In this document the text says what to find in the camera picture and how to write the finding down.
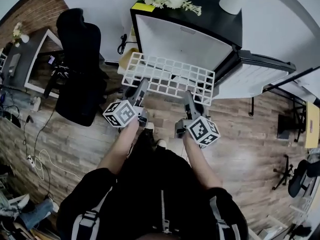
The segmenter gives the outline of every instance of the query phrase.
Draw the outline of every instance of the person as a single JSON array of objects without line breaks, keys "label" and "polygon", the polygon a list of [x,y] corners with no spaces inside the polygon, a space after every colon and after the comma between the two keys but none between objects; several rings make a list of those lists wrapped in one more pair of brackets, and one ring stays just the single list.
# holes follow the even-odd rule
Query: person
[{"label": "person", "polygon": [[191,166],[163,140],[153,149],[150,123],[128,156],[138,128],[135,118],[61,203],[61,239],[248,239],[246,219],[190,133],[183,143]]}]

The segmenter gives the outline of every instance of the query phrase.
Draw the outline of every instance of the black office chair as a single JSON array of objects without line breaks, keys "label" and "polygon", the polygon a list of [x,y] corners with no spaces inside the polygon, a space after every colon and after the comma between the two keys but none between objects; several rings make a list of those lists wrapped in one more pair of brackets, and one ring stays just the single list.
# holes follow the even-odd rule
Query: black office chair
[{"label": "black office chair", "polygon": [[284,172],[273,169],[274,172],[282,174],[283,176],[279,183],[272,187],[272,190],[276,190],[281,184],[285,186],[287,184],[287,179],[291,178],[288,184],[288,192],[291,197],[295,198],[300,189],[307,190],[308,186],[304,185],[306,176],[309,178],[320,176],[320,161],[309,163],[307,160],[302,160],[299,162],[298,167],[293,171],[294,166],[292,164],[289,165],[288,155],[285,154],[284,157],[286,158]]},{"label": "black office chair", "polygon": [[[47,98],[53,88],[58,89],[55,110],[72,122],[90,126],[99,105],[105,102],[103,95],[107,83],[104,79],[109,78],[99,67],[100,30],[96,25],[84,22],[80,8],[61,13],[56,26],[64,51],[63,63],[67,68],[56,68],[44,96]],[[57,84],[64,70],[68,73],[65,84]]]}]

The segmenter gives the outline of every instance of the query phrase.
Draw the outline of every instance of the yellow tag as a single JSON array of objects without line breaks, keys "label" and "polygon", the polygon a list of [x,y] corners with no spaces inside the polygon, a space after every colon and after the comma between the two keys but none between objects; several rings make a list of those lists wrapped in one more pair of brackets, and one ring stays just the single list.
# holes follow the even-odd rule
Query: yellow tag
[{"label": "yellow tag", "polygon": [[136,2],[134,4],[134,6],[132,6],[131,9],[135,9],[135,10],[141,10],[141,11],[146,11],[146,12],[152,12],[156,7],[153,5],[148,5],[148,4],[144,4],[144,3],[140,3],[140,2]]}]

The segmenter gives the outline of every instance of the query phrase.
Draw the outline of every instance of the brick wall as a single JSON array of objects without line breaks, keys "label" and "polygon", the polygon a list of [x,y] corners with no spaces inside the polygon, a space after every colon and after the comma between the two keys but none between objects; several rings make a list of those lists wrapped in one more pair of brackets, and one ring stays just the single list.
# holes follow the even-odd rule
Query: brick wall
[{"label": "brick wall", "polygon": [[64,0],[22,0],[19,8],[0,25],[0,48],[12,41],[12,32],[18,22],[22,22],[24,34],[49,27],[57,35],[57,18],[67,9]]}]

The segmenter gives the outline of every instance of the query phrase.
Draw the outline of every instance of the white wire rack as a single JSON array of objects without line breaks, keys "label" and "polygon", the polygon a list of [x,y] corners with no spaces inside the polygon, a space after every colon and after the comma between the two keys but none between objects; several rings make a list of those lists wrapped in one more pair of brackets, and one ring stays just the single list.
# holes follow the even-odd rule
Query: white wire rack
[{"label": "white wire rack", "polygon": [[215,73],[172,59],[133,52],[122,84],[137,87],[141,79],[149,81],[148,91],[183,98],[190,91],[195,103],[211,105]]}]

